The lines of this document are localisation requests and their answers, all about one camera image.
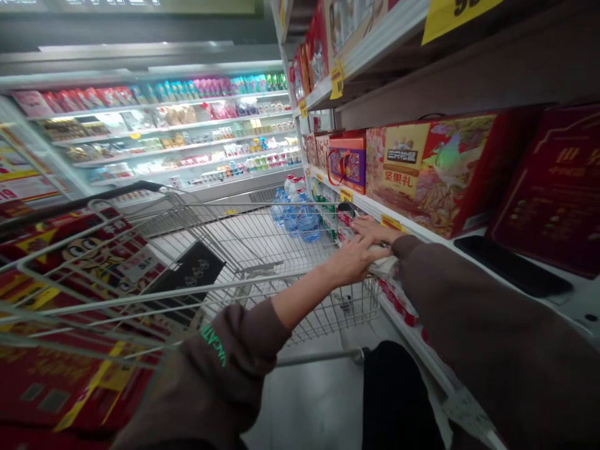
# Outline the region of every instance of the black phone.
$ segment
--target black phone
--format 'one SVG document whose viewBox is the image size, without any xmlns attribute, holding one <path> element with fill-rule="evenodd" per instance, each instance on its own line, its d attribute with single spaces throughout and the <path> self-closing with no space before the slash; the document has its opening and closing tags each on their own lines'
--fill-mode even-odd
<svg viewBox="0 0 600 450">
<path fill-rule="evenodd" d="M 573 285 L 483 236 L 456 239 L 454 245 L 533 297 L 568 292 Z"/>
</svg>

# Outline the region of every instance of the gift box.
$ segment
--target gift box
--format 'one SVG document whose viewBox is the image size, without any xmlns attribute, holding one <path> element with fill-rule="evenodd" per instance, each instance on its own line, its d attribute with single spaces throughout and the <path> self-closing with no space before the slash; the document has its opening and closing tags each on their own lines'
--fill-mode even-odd
<svg viewBox="0 0 600 450">
<path fill-rule="evenodd" d="M 332 136 L 327 173 L 332 184 L 343 184 L 359 194 L 366 192 L 366 137 L 363 130 Z"/>
<path fill-rule="evenodd" d="M 537 133 L 487 237 L 593 279 L 600 273 L 600 104 L 556 107 Z"/>
<path fill-rule="evenodd" d="M 486 224 L 544 106 L 367 130 L 366 195 L 451 239 Z"/>
</svg>

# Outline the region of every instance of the hand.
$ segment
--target hand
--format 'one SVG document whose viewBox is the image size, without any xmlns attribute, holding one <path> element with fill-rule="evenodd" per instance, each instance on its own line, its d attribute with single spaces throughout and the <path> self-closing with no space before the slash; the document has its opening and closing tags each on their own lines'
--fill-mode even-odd
<svg viewBox="0 0 600 450">
<path fill-rule="evenodd" d="M 403 233 L 402 231 L 380 225 L 371 216 L 358 217 L 350 224 L 350 227 L 355 233 L 358 233 L 361 236 L 373 236 L 375 238 L 375 243 L 383 241 L 392 244 L 397 238 L 406 236 L 406 233 Z"/>
<path fill-rule="evenodd" d="M 333 289 L 364 280 L 369 274 L 371 263 L 392 254 L 389 249 L 369 250 L 373 241 L 373 236 L 355 236 L 317 270 L 322 272 Z"/>
</svg>

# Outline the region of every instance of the yellow sign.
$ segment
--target yellow sign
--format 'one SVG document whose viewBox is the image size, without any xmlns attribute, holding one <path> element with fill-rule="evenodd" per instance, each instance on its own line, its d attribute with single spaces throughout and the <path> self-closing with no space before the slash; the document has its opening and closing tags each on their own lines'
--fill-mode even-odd
<svg viewBox="0 0 600 450">
<path fill-rule="evenodd" d="M 307 118 L 308 108 L 306 107 L 306 100 L 302 100 L 300 103 L 298 103 L 298 107 L 300 108 L 300 115 L 302 118 Z"/>
<path fill-rule="evenodd" d="M 431 0 L 422 45 L 466 24 L 501 3 L 502 0 Z"/>
<path fill-rule="evenodd" d="M 281 7 L 279 8 L 279 20 L 281 20 L 281 35 L 286 33 L 286 6 L 283 4 L 284 0 L 281 0 Z"/>
<path fill-rule="evenodd" d="M 329 100 L 341 98 L 344 95 L 344 73 L 342 72 L 342 63 L 336 59 L 336 67 L 331 69 L 331 95 Z"/>
<path fill-rule="evenodd" d="M 352 191 L 348 191 L 347 189 L 340 188 L 339 196 L 342 197 L 342 201 L 352 203 Z"/>
<path fill-rule="evenodd" d="M 396 219 L 391 218 L 387 214 L 381 215 L 381 224 L 384 227 L 397 229 L 397 230 L 402 231 L 403 233 L 406 233 L 406 230 L 404 229 L 402 224 L 400 222 L 398 222 Z"/>
</svg>

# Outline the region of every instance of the black pants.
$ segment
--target black pants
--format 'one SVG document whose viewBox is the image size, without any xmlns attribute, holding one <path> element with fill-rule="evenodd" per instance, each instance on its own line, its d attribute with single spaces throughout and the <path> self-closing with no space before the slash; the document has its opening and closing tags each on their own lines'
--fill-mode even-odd
<svg viewBox="0 0 600 450">
<path fill-rule="evenodd" d="M 413 357 L 384 341 L 364 362 L 362 450 L 445 450 Z"/>
</svg>

